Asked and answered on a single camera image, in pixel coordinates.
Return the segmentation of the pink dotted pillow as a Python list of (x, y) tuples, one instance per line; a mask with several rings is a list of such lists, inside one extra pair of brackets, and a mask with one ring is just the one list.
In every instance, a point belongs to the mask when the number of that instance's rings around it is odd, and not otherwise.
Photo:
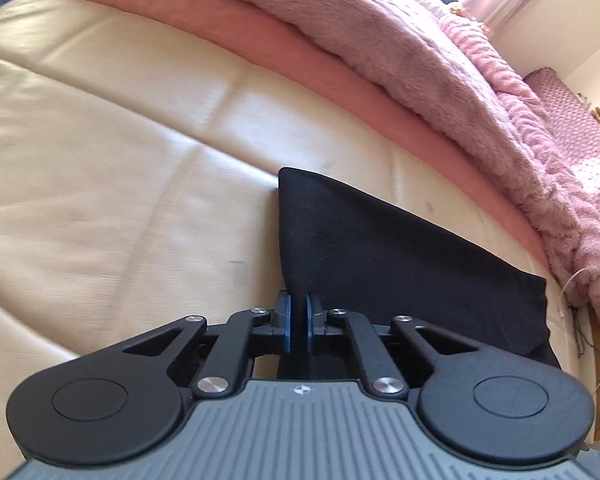
[(600, 200), (600, 124), (549, 67), (524, 81), (542, 101), (552, 122), (555, 142), (584, 189)]

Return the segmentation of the pink textured quilt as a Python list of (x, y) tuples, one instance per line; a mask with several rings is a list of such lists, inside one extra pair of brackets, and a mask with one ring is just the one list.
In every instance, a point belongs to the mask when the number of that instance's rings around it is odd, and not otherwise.
[(442, 0), (484, 29), (541, 99), (600, 215), (600, 0)]

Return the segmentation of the black pants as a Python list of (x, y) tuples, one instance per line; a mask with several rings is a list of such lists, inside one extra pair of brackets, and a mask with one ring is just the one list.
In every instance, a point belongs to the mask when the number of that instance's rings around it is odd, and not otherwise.
[(278, 173), (280, 264), (294, 306), (406, 314), (549, 366), (545, 278), (322, 174)]

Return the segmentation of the cream woven bed mat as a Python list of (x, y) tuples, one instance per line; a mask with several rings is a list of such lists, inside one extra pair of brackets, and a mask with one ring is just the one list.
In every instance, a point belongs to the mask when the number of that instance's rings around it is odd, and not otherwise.
[(21, 460), (5, 404), (23, 378), (274, 299), (285, 166), (545, 273), (454, 184), (300, 84), (109, 6), (0, 9), (0, 479)]

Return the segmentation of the mauve fluffy blanket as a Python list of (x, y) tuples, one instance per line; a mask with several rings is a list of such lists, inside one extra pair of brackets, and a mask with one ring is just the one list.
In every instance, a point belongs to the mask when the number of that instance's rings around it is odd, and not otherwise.
[(455, 142), (528, 219), (572, 304), (600, 323), (600, 215), (543, 103), (473, 21), (439, 0), (242, 0)]

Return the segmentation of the pink bed sheet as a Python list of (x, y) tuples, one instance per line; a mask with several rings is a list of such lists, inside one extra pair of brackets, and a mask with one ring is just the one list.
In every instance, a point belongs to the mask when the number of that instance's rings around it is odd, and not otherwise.
[(540, 263), (541, 237), (452, 140), (317, 47), (297, 27), (242, 0), (86, 0), (150, 18), (212, 42), (340, 106), (452, 181)]

